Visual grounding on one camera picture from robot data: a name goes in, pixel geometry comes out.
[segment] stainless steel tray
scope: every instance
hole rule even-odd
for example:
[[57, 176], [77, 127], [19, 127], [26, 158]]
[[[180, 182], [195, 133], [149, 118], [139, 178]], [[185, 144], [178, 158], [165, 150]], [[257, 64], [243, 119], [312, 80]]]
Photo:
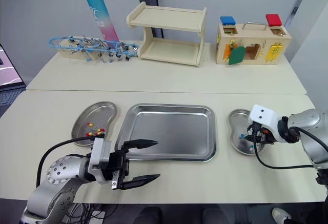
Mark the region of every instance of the stainless steel tray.
[[[229, 123], [231, 126], [230, 141], [238, 152], [244, 155], [255, 155], [253, 142], [241, 137], [241, 134], [247, 135], [249, 110], [237, 109], [233, 110], [229, 115]], [[256, 145], [257, 151], [261, 152], [263, 145]]]
[[[72, 138], [84, 137], [89, 132], [96, 133], [98, 128], [104, 128], [107, 136], [116, 113], [116, 106], [112, 102], [102, 101], [89, 106], [77, 118], [72, 129]], [[94, 126], [90, 127], [87, 123], [93, 123]], [[82, 140], [74, 143], [78, 146], [90, 146], [93, 141]]]
[[214, 112], [206, 106], [137, 104], [131, 107], [115, 149], [124, 141], [152, 139], [157, 145], [131, 149], [128, 159], [208, 161], [216, 150]]

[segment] blue button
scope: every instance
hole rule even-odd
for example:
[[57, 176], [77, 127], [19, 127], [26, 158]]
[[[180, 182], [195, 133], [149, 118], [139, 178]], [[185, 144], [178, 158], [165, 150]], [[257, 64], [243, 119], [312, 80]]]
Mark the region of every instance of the blue button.
[[232, 16], [221, 16], [221, 22], [224, 26], [226, 25], [236, 25], [236, 22]]

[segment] white table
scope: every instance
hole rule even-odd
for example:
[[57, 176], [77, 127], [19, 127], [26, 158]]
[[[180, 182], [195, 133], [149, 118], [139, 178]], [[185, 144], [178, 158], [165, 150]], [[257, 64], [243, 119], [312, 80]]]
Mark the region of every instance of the white table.
[[140, 60], [103, 63], [57, 53], [28, 90], [180, 93], [305, 94], [284, 56], [277, 65], [217, 65], [215, 45], [205, 43], [200, 66]]
[[[109, 185], [96, 182], [86, 184], [78, 191], [78, 202], [267, 203], [323, 201], [326, 196], [325, 187], [315, 181], [316, 170], [268, 169], [256, 158], [238, 154], [230, 145], [228, 115], [232, 110], [260, 104], [288, 116], [313, 108], [305, 95], [25, 91], [0, 119], [0, 198], [27, 199], [34, 190], [43, 153], [69, 139], [79, 114], [103, 100], [115, 103], [118, 109], [108, 137], [113, 142], [127, 110], [134, 104], [208, 106], [216, 116], [217, 152], [208, 162], [132, 161], [129, 178], [156, 173], [161, 176], [146, 186], [126, 191], [112, 191]], [[45, 161], [42, 177], [57, 158], [88, 152], [75, 145], [56, 149]], [[268, 146], [261, 157], [275, 166], [310, 163], [300, 142]]]

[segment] wooden shelf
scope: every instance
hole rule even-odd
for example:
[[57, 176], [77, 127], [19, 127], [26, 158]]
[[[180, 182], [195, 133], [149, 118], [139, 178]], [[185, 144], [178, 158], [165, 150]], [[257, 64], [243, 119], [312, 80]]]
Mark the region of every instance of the wooden shelf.
[[143, 58], [177, 64], [198, 66], [200, 43], [181, 42], [164, 38], [153, 38]]
[[[138, 57], [163, 62], [199, 66], [204, 45], [204, 10], [147, 6], [141, 2], [128, 16], [131, 27], [143, 27], [143, 45]], [[196, 32], [200, 43], [153, 38], [151, 28]]]
[[199, 32], [206, 11], [144, 6], [130, 21], [132, 26]]

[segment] person's foot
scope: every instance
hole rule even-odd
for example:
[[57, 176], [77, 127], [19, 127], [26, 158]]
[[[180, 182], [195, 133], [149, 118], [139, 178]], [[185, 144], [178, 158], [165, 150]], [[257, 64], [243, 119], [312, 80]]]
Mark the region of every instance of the person's foot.
[[277, 224], [283, 224], [286, 219], [292, 219], [289, 213], [280, 208], [272, 209], [272, 217]]

